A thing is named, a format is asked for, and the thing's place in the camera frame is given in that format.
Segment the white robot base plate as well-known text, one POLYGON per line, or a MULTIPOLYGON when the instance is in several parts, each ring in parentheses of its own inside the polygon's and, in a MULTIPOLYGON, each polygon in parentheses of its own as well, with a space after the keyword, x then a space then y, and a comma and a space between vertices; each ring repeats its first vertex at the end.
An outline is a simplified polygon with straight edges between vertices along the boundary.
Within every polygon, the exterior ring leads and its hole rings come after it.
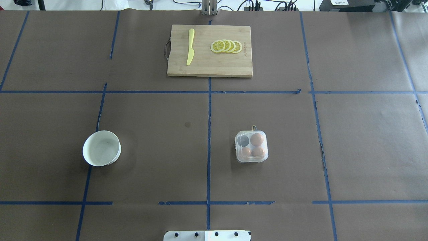
POLYGON ((251 241, 252 235, 247 230, 192 230, 168 231, 164 241, 251 241))

